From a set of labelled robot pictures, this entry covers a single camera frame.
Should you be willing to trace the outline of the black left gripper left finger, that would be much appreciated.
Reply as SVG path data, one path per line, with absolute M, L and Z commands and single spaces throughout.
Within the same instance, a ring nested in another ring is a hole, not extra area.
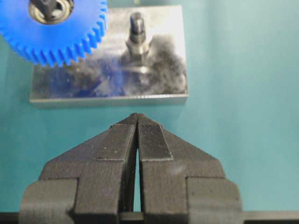
M 117 224 L 133 208 L 136 113 L 45 163 L 23 195 L 21 224 Z

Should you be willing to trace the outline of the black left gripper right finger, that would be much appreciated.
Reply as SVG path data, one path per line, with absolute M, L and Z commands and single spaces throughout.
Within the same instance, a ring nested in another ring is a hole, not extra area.
M 141 196 L 147 224 L 241 224 L 242 200 L 220 161 L 138 116 Z

